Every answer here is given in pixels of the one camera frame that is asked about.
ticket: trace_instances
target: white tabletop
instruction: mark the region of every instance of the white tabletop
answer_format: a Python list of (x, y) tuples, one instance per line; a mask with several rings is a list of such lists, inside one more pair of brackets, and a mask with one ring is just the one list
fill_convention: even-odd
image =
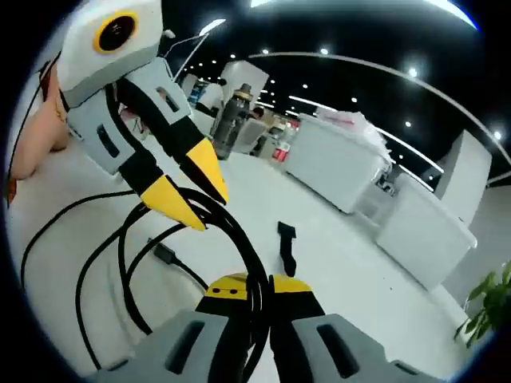
[[(152, 137), (145, 145), (177, 184), (194, 187)], [(353, 217), (263, 160), (233, 153), (221, 167), (230, 195), (227, 209), (247, 232), (268, 274), (283, 273), (276, 231), (281, 220), (297, 230), (296, 277), (313, 287), (327, 313), (342, 315), (384, 345), (389, 360), (401, 359), (438, 377), (448, 377), (460, 368), (466, 350), (452, 341), (453, 321), (368, 239)], [(17, 270), (30, 238), (65, 205), (88, 195), (127, 189), (124, 181), (104, 173), (76, 142), (50, 155), (33, 177), (19, 184), (10, 209)], [(77, 207), (45, 234), (30, 256), (26, 275), (30, 301), (43, 329), (79, 374), (92, 373), (94, 368), (74, 311), (77, 276), (86, 258), (138, 202), (131, 195)], [(129, 231), (127, 263), (148, 237), (173, 224), (155, 212), (146, 215)], [(234, 245), (215, 228), (186, 229), (164, 243), (208, 283), (244, 270)], [(153, 329), (179, 310), (193, 310), (201, 297), (186, 275), (151, 256), (138, 267), (132, 285), (137, 305)], [(107, 249), (90, 270), (82, 307), (102, 365), (120, 359), (143, 338), (122, 303), (117, 245)], [(253, 381), (279, 381), (269, 346)]]

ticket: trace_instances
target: yellow ring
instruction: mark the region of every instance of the yellow ring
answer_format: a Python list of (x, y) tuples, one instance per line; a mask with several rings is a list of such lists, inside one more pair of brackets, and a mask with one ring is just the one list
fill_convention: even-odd
[(117, 48), (115, 50), (104, 50), (99, 45), (99, 39), (100, 39), (101, 34), (103, 33), (103, 31), (105, 30), (105, 28), (111, 22), (113, 22), (114, 20), (116, 20), (116, 19), (118, 19), (118, 18), (120, 18), (122, 16), (128, 16), (128, 17), (132, 18), (135, 21), (135, 26), (133, 27), (133, 30), (132, 30), (131, 34), (129, 35), (128, 39), (125, 41), (125, 43), (136, 33), (137, 28), (138, 28), (138, 17), (137, 17), (137, 14), (135, 12), (131, 12), (131, 11), (116, 12), (115, 14), (110, 16), (109, 18), (106, 18), (105, 20), (103, 20), (103, 22), (101, 23), (101, 26), (96, 30), (96, 33), (94, 34), (94, 40), (93, 40), (93, 48), (94, 48), (94, 50), (96, 50), (99, 53), (110, 54), (110, 53), (117, 52), (120, 48), (122, 48), (125, 45), (125, 43), (124, 43), (123, 45), (121, 45), (119, 48)]

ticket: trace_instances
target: gray bottle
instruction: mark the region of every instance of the gray bottle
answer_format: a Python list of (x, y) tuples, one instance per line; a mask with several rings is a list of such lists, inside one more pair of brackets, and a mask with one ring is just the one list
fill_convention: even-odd
[(231, 154), (236, 138), (240, 134), (250, 112), (249, 84), (241, 85), (240, 89), (234, 91), (231, 100), (225, 105), (222, 118), (213, 133), (213, 147), (219, 160), (226, 160)]

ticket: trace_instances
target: white wall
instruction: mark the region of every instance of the white wall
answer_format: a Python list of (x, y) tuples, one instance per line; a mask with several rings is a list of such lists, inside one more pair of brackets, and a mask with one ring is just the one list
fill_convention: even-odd
[(184, 95), (187, 99), (190, 97), (190, 94), (192, 94), (193, 87), (195, 86), (196, 82), (197, 76), (191, 73), (187, 74), (183, 79), (183, 82), (181, 83), (181, 89), (183, 89)]
[(490, 271), (499, 271), (511, 259), (511, 186), (485, 191), (469, 229), (477, 238), (477, 248), (443, 283), (460, 304)]
[(253, 109), (269, 76), (268, 73), (249, 62), (231, 61), (226, 64), (221, 77), (227, 82), (225, 94), (228, 98), (231, 98), (234, 91), (241, 88), (241, 85), (249, 84), (252, 87), (250, 93), (254, 96), (250, 103), (250, 109)]
[(491, 154), (466, 130), (454, 141), (435, 195), (470, 225), (488, 181)]

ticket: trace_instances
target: black ceiling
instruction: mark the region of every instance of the black ceiling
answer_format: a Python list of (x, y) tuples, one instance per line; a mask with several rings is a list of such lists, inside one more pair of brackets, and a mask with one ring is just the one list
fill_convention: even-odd
[[(273, 0), (250, 8), (251, 0), (163, 0), (164, 26), (179, 39), (196, 34), (216, 18), (227, 21), (213, 30), (190, 65), (200, 77), (219, 76), (231, 53), (270, 74), (275, 84), (262, 101), (275, 100), (275, 111), (311, 114), (314, 107), (290, 100), (306, 98), (339, 110), (360, 111), (376, 126), (394, 134), (432, 160), (440, 160), (463, 129), (493, 154), (490, 177), (511, 170), (504, 156), (463, 113), (440, 97), (392, 74), (343, 61), (315, 57), (248, 56), (271, 52), (330, 53), (407, 71), (452, 97), (490, 130), (503, 127), (501, 141), (511, 152), (511, 68), (505, 35), (504, 2), (458, 0), (479, 30), (424, 0)], [(351, 102), (356, 97), (358, 102)], [(405, 121), (412, 122), (407, 128)], [(389, 141), (393, 157), (420, 174), (429, 165)]]

